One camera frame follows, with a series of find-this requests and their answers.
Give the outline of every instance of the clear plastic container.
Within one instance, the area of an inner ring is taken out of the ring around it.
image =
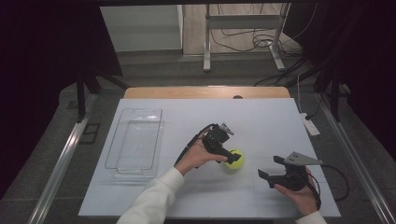
[[[118,180],[146,181],[157,174],[163,135],[161,109],[122,110],[106,160]]]

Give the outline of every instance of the white table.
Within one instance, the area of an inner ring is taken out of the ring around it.
[[[224,144],[239,148],[245,164],[232,171],[209,162],[186,175],[186,185],[168,212],[176,218],[281,218],[299,216],[292,202],[260,179],[257,169],[270,175],[285,174],[273,156],[286,158],[292,151],[315,158],[293,99],[123,99],[79,211],[80,216],[120,216],[143,190],[144,184],[117,181],[105,168],[106,156],[123,108],[161,108],[163,140],[158,166],[162,175],[173,166],[184,146],[209,123],[226,122],[235,132]],[[319,166],[309,166],[320,184],[325,217],[340,217]]]

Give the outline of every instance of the yellow ball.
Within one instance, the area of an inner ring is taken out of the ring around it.
[[[244,154],[242,154],[242,152],[239,149],[231,149],[230,152],[233,154],[239,154],[239,155],[241,155],[241,157],[239,158],[238,161],[234,161],[231,164],[228,162],[224,162],[225,166],[227,166],[228,168],[230,168],[232,170],[237,170],[237,169],[241,168],[242,165],[244,164]]]

